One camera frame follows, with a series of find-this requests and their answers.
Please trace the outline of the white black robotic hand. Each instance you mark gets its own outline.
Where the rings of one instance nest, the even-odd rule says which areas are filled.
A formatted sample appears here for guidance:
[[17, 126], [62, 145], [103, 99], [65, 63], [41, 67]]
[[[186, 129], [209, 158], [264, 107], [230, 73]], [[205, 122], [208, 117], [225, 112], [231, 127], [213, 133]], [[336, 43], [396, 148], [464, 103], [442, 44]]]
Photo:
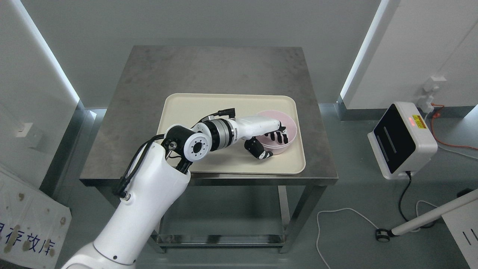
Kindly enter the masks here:
[[263, 145], [256, 139], [256, 136], [268, 136], [270, 140], [288, 144], [289, 138], [287, 129], [282, 123], [270, 117], [262, 115], [252, 115], [235, 120], [234, 139], [244, 140], [244, 148], [251, 153], [256, 159], [264, 160], [273, 156], [273, 152], [266, 151]]

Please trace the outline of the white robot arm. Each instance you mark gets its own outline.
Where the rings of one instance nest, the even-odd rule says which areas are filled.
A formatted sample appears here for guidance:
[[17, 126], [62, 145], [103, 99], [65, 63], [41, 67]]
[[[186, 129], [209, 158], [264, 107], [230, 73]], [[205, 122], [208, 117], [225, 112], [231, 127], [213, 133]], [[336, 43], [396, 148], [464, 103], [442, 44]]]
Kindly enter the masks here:
[[142, 145], [116, 190], [121, 202], [98, 237], [65, 269], [134, 269], [162, 216], [190, 182], [189, 167], [211, 151], [253, 137], [243, 119], [206, 118], [191, 128], [175, 124]]

